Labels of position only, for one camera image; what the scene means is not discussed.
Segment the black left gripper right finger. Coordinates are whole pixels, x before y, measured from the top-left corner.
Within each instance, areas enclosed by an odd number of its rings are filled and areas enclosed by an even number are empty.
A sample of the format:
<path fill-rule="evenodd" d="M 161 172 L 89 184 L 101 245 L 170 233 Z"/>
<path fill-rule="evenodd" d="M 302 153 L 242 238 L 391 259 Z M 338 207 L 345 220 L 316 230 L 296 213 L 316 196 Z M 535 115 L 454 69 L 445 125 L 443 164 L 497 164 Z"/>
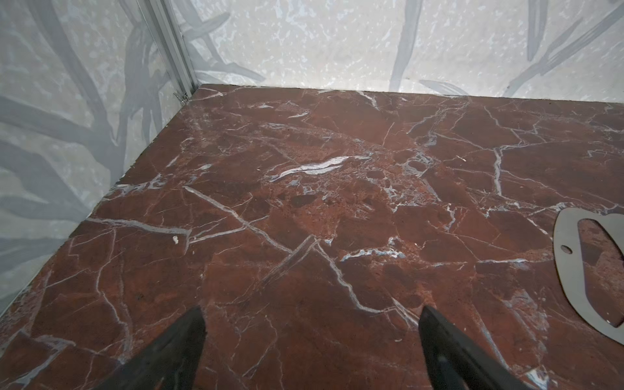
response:
<path fill-rule="evenodd" d="M 419 336 L 434 389 L 527 389 L 435 308 L 426 305 Z"/>

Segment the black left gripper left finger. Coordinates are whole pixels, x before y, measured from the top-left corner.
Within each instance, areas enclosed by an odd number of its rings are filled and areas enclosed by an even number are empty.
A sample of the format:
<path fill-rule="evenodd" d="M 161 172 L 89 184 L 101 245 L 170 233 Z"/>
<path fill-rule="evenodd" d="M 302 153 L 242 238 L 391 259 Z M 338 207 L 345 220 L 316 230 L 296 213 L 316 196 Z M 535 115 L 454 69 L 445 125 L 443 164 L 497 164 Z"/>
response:
<path fill-rule="evenodd" d="M 201 309 L 193 307 L 97 388 L 191 389 L 205 339 Z"/>

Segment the grey metal key plate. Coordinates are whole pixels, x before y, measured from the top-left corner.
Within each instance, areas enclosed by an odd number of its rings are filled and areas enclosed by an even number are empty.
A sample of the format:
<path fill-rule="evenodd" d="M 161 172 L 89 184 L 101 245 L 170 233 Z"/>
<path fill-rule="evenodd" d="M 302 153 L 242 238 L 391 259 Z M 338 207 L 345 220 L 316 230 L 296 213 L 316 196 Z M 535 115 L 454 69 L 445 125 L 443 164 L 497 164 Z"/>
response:
<path fill-rule="evenodd" d="M 623 215 L 596 214 L 579 208 L 565 208 L 557 216 L 553 234 L 553 253 L 563 292 L 576 313 L 592 328 L 619 344 L 623 326 L 604 320 L 593 308 L 586 294 L 579 221 L 596 221 L 619 250 L 623 250 Z"/>

